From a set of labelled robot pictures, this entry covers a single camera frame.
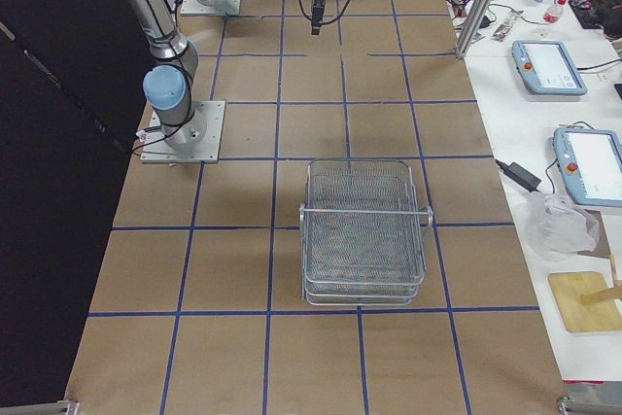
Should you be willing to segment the blue teach pendant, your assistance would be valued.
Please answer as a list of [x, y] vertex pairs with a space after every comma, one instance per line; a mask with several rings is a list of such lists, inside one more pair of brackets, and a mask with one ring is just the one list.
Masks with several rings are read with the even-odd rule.
[[566, 192], [576, 204], [621, 207], [621, 144], [614, 131], [559, 127], [553, 149]]
[[583, 96], [588, 91], [563, 42], [517, 40], [511, 55], [530, 94]]

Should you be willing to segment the wooden board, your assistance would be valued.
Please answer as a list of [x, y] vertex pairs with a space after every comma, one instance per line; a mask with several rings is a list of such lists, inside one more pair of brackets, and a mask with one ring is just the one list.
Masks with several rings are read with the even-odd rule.
[[621, 330], [621, 285], [609, 287], [595, 271], [553, 273], [548, 284], [564, 327], [570, 333]]

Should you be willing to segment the black power adapter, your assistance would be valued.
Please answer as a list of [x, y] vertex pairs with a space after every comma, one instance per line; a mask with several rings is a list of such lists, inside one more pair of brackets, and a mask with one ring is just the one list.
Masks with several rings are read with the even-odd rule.
[[537, 191], [538, 186], [541, 183], [539, 177], [537, 177], [532, 172], [528, 171], [516, 162], [511, 162], [510, 164], [507, 164], [502, 169], [502, 172], [510, 180], [512, 180], [528, 192]]

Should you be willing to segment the clear plastic bag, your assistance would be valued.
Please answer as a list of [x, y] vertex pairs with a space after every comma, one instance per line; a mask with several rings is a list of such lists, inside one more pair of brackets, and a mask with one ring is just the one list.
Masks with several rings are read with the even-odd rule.
[[534, 192], [527, 200], [526, 234], [539, 254], [560, 255], [593, 252], [600, 242], [595, 215], [567, 195]]

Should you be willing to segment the clear bottle red cap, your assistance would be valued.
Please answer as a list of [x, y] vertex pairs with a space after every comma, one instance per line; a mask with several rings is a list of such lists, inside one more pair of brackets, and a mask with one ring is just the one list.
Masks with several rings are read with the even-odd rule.
[[547, 8], [542, 16], [545, 25], [553, 25], [559, 21], [564, 13], [567, 0], [555, 0], [554, 3]]

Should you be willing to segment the far blue teach pendant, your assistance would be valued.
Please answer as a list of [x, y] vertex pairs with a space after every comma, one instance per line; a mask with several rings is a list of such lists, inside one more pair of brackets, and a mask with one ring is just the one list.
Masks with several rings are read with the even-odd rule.
[[511, 55], [530, 94], [583, 96], [588, 91], [563, 42], [517, 40]]

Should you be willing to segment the near blue teach pendant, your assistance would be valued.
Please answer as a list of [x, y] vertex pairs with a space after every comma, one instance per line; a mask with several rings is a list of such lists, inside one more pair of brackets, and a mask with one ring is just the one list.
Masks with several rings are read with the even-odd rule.
[[621, 207], [621, 144], [614, 131], [559, 127], [553, 149], [566, 192], [576, 204]]

